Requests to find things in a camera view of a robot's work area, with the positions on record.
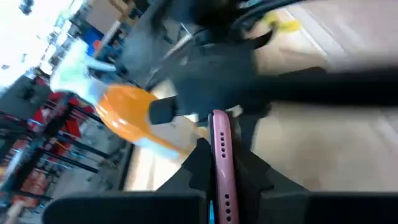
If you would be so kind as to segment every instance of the blue object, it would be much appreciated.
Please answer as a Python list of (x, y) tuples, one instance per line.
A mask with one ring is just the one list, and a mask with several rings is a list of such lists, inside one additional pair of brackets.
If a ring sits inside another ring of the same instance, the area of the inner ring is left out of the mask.
[(209, 214), (209, 224), (214, 224), (214, 207), (213, 207), (213, 202), (210, 202), (210, 214)]
[(89, 56), (93, 56), (95, 49), (94, 49), (94, 42), (96, 40), (101, 40), (104, 37), (104, 34), (101, 33), (98, 29), (94, 27), (90, 27), (86, 31), (84, 31), (83, 36), (81, 37), (84, 42), (88, 44), (87, 54)]

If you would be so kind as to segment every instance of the orange bottle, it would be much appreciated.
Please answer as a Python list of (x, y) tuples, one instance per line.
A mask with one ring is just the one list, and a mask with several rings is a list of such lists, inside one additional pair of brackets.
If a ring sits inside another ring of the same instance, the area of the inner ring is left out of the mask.
[(156, 97), (132, 85), (107, 85), (88, 74), (88, 67), (112, 71), (114, 65), (86, 55), (88, 46), (76, 40), (50, 79), (53, 91), (72, 91), (91, 103), (105, 125), (127, 141), (169, 159), (184, 159), (198, 138), (193, 122), (177, 117), (152, 125), (149, 105)]

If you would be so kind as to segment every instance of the gym floor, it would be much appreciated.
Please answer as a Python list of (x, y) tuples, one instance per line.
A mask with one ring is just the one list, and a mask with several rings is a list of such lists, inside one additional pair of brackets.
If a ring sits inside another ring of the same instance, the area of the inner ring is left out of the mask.
[[(375, 4), (381, 10), (374, 11)], [(312, 66), (335, 70), (344, 67), (347, 58), (350, 62), (366, 62), (364, 58), (372, 55), (388, 57), (387, 50), (398, 46), (390, 41), (394, 30), (388, 30), (388, 23), (393, 24), (389, 17), (396, 9), (398, 2), (393, 0), (318, 1), (279, 9), (281, 20), (297, 19), (303, 27), (294, 33), (279, 34), (255, 52), (259, 73)], [(374, 18), (382, 19), (377, 20), (382, 26), (372, 23)], [(266, 24), (260, 23), (250, 35), (262, 34), (266, 29)], [(166, 97), (174, 92), (166, 82), (155, 94)], [(397, 131), (398, 113), (394, 109), (275, 103), (270, 115), (257, 125), (252, 150), (310, 190), (397, 190)], [(126, 190), (155, 190), (180, 166), (150, 150), (138, 149), (135, 153)]]

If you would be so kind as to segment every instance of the orange liquid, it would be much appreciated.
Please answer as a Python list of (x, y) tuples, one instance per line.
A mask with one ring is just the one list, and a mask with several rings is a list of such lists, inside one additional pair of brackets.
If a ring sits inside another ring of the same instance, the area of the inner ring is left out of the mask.
[(154, 95), (134, 86), (111, 85), (95, 107), (104, 124), (125, 140), (135, 143), (148, 139), (177, 152), (179, 157), (187, 156), (186, 150), (152, 133), (148, 110), (150, 103), (156, 99)]

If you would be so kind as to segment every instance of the yellow object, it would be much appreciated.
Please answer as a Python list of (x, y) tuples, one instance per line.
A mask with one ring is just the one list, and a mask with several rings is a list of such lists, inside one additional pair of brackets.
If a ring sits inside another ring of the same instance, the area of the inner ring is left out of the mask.
[(262, 21), (269, 25), (276, 25), (278, 32), (289, 33), (301, 29), (301, 23), (299, 21), (292, 20), (287, 22), (281, 22), (275, 12), (268, 12), (266, 15), (264, 15)]
[(0, 177), (2, 177), (6, 173), (5, 167), (0, 167)]

